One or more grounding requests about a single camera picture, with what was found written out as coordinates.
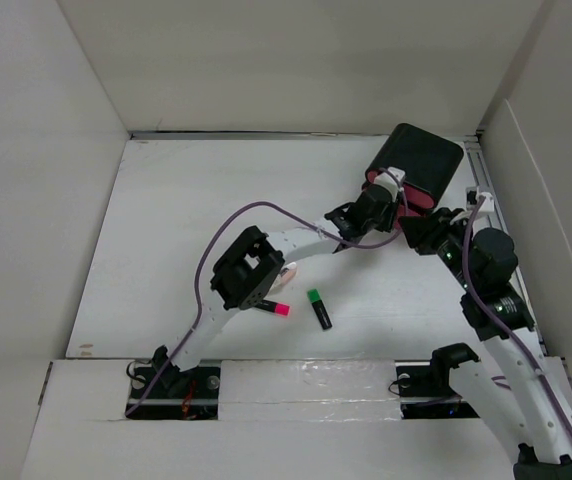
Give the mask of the black drawer cabinet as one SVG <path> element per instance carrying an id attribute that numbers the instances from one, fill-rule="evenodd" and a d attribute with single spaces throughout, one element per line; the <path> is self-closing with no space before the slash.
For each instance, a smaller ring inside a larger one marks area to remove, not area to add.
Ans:
<path id="1" fill-rule="evenodd" d="M 372 183 L 381 168 L 396 167 L 406 174 L 405 182 L 429 193 L 433 209 L 439 204 L 464 156 L 456 143 L 408 123 L 398 124 L 365 171 L 363 187 Z"/>

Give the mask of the white pink correction tape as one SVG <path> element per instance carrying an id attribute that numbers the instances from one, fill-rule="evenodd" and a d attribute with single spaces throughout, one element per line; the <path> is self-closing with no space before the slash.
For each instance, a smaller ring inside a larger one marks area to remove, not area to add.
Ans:
<path id="1" fill-rule="evenodd" d="M 271 289 L 279 289 L 287 285 L 291 280 L 294 279 L 298 271 L 298 266 L 296 262 L 291 262 L 285 265 L 278 273 L 276 279 L 274 280 Z"/>

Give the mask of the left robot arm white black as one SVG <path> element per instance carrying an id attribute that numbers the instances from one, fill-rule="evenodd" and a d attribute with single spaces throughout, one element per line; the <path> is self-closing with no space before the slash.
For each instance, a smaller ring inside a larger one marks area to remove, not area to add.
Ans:
<path id="1" fill-rule="evenodd" d="M 267 296 L 287 264 L 350 248 L 373 250 L 387 245 L 387 241 L 367 245 L 362 239 L 373 230 L 391 232 L 398 207 L 406 204 L 401 186 L 371 184 L 356 201 L 332 210 L 316 222 L 308 222 L 268 201 L 253 202 L 234 213 L 214 235 L 198 262 L 194 277 L 196 319 L 173 350 L 161 346 L 153 354 L 156 387 L 167 396 L 182 394 L 188 387 L 188 372 L 204 358 L 208 345 L 234 316 Z M 215 243 L 234 220 L 257 207 L 272 208 L 300 226 L 271 233 L 255 225 L 244 229 L 215 261 L 208 290 L 202 292 L 201 273 Z"/>

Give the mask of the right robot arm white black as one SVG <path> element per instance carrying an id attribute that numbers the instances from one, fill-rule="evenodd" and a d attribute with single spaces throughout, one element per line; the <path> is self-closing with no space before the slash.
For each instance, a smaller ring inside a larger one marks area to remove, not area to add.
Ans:
<path id="1" fill-rule="evenodd" d="M 439 393 L 463 398 L 499 441 L 516 479 L 572 479 L 572 408 L 546 364 L 536 325 L 510 278 L 518 266 L 512 238 L 473 229 L 476 214 L 442 208 L 403 217 L 408 245 L 435 255 L 464 290 L 468 324 L 501 371 L 485 370 L 465 343 L 432 353 L 428 381 Z"/>

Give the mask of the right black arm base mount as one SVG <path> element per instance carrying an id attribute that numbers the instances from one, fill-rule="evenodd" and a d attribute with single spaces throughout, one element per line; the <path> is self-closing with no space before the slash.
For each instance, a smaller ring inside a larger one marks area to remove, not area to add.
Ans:
<path id="1" fill-rule="evenodd" d="M 478 418 L 475 410 L 450 386 L 451 371 L 479 356 L 465 343 L 438 348 L 426 361 L 396 364 L 388 392 L 400 399 L 403 420 Z"/>

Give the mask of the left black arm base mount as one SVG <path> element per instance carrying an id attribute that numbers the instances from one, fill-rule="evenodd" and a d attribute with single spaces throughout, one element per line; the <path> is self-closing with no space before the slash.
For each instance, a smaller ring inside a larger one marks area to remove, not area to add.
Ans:
<path id="1" fill-rule="evenodd" d="M 125 417 L 132 420 L 208 421 L 218 419 L 221 363 L 207 362 L 181 374 L 166 387 L 159 380 L 141 405 L 129 413 L 143 397 L 155 370 L 149 361 L 131 361 L 126 367 L 130 380 Z"/>

